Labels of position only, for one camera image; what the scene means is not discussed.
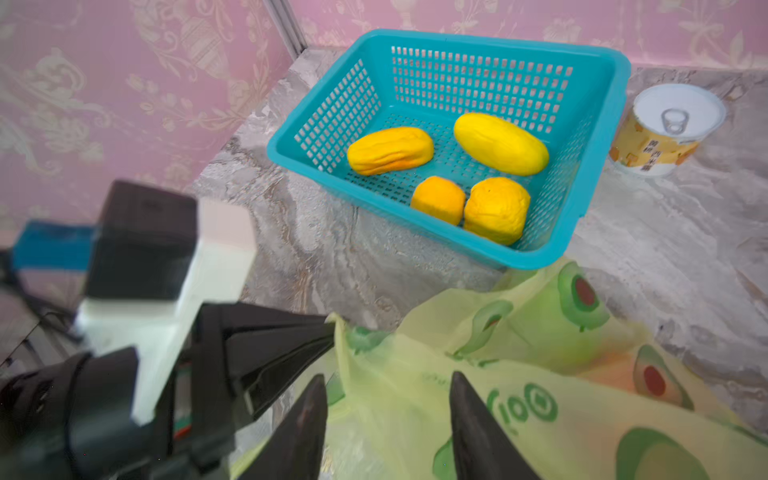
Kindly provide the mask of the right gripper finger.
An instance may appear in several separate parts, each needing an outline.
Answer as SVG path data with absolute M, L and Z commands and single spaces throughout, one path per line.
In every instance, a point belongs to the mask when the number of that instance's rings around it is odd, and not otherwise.
M 539 480 L 462 372 L 452 374 L 449 404 L 458 479 Z

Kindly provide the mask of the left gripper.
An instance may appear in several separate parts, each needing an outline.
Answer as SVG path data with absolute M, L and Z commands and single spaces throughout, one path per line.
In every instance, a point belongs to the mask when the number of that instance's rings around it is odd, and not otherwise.
M 145 425 L 131 415 L 140 365 L 133 347 L 2 380 L 2 478 L 229 478 L 234 393 L 244 403 L 240 417 L 257 420 L 334 346 L 334 322 L 240 320 L 248 310 L 201 308 L 193 343 L 173 360 Z M 318 479 L 327 418 L 318 374 L 239 479 Z

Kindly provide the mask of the yellow-green plastic bag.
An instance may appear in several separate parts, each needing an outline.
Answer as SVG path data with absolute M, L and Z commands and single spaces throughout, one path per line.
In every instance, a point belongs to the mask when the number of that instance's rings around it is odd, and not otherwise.
M 767 440 L 658 345 L 615 318 L 580 266 L 448 289 L 394 332 L 338 320 L 315 375 L 329 403 L 328 479 L 452 479 L 452 375 L 543 479 L 763 479 Z

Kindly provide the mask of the yellow lemon fruit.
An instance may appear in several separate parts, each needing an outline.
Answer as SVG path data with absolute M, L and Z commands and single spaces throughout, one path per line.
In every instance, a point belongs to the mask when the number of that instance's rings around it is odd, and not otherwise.
M 464 208 L 464 229 L 509 246 L 521 239 L 531 204 L 528 191 L 517 182 L 494 177 L 475 184 Z

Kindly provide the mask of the orange fruit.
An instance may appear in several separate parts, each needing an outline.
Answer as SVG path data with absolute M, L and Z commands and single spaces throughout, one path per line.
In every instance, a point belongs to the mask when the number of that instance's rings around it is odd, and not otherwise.
M 450 180 L 432 176 L 414 190 L 410 207 L 457 226 L 463 219 L 466 195 Z

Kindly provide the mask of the ridged yellow-orange fruit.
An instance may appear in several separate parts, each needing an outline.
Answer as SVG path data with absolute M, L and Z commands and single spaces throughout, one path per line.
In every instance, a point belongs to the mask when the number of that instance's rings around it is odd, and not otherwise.
M 366 135 L 347 150 L 350 168 L 362 176 L 409 170 L 432 160 L 432 138 L 415 127 L 397 127 Z

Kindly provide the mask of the smooth yellow mango fruit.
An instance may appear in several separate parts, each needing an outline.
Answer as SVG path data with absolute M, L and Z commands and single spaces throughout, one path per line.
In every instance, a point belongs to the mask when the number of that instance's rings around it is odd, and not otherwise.
M 461 115 L 454 124 L 454 136 L 474 160 L 506 174 L 536 175 L 549 163 L 549 151 L 540 140 L 492 115 Z

